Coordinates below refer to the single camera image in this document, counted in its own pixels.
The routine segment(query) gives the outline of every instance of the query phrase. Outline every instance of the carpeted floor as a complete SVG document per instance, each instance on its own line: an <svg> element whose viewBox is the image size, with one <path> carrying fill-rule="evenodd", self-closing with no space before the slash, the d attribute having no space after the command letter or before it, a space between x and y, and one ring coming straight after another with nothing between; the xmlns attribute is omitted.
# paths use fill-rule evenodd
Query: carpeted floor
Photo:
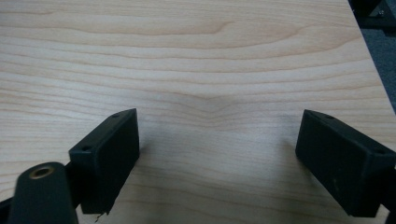
<svg viewBox="0 0 396 224"><path fill-rule="evenodd" d="M387 0L396 16L396 0ZM362 29L361 33L373 57L376 69L396 111L396 34L385 35L382 30Z"/></svg>

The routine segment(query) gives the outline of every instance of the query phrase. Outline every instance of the wood grain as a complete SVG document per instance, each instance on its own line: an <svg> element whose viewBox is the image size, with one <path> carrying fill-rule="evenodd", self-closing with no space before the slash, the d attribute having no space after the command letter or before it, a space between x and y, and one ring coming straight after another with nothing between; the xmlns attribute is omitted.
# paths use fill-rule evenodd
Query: wood grain
<svg viewBox="0 0 396 224"><path fill-rule="evenodd" d="M304 109L396 148L345 0L0 1L0 200L129 108L142 155L99 223L384 223L294 155Z"/></svg>

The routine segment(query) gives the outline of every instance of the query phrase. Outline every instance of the light wood tabletop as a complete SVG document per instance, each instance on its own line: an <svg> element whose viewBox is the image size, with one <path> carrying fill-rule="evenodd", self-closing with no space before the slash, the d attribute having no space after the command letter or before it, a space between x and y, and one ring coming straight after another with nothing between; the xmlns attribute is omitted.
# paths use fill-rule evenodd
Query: light wood tabletop
<svg viewBox="0 0 396 224"><path fill-rule="evenodd" d="M1 201L130 108L141 157L98 223L384 223L349 217L294 153L304 109L396 148L347 0L0 1Z"/></svg>

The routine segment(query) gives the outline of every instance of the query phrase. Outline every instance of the gray carpet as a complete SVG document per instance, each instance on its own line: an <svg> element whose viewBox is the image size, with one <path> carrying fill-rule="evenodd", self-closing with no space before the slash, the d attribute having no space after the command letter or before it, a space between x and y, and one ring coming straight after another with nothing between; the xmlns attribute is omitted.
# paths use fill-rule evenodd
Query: gray carpet
<svg viewBox="0 0 396 224"><path fill-rule="evenodd" d="M387 0L396 16L396 1ZM384 34L382 30L361 29L367 47L381 76L393 110L396 111L396 34Z"/></svg>

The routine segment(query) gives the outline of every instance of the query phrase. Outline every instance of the floor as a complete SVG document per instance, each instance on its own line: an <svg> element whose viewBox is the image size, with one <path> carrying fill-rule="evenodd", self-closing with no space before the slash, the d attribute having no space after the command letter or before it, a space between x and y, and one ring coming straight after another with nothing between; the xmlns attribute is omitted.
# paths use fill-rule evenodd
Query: floor
<svg viewBox="0 0 396 224"><path fill-rule="evenodd" d="M387 3L396 16L396 1L387 0ZM382 30L366 29L362 29L361 33L388 93L393 111L396 111L396 34L384 34Z"/></svg>

